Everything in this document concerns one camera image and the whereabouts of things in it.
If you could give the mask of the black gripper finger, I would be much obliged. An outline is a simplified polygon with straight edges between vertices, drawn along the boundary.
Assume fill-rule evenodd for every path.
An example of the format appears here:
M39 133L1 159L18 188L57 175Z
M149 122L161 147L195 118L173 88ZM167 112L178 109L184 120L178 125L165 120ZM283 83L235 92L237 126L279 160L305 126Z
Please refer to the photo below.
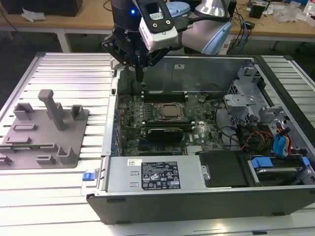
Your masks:
M157 64L168 52L170 48L162 48L153 52L149 52L145 47L142 47L139 55L139 81L144 78L144 68Z
M120 64L132 67L136 80L140 81L139 57L130 35L110 35L104 39L102 47Z

